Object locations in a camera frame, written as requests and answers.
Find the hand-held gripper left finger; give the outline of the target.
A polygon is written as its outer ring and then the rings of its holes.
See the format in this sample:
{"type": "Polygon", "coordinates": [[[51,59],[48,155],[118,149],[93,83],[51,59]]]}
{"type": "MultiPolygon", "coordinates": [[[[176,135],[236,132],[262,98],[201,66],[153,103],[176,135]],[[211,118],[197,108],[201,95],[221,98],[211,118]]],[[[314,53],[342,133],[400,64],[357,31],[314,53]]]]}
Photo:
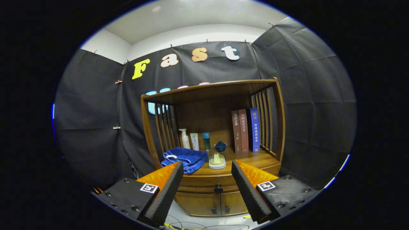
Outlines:
{"type": "Polygon", "coordinates": [[[165,223],[183,175],[183,164],[176,162],[137,180],[124,178],[106,190],[94,189],[91,194],[123,217],[159,227],[165,223]]]}

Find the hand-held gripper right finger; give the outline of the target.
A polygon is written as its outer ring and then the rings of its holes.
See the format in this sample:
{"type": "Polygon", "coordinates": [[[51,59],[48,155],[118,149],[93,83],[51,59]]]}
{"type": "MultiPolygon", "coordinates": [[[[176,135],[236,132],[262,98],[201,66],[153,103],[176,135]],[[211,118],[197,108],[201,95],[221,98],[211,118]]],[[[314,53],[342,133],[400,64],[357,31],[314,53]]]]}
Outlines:
{"type": "Polygon", "coordinates": [[[258,224],[291,214],[320,193],[291,175],[278,177],[238,160],[232,161],[231,174],[251,219],[258,224]]]}

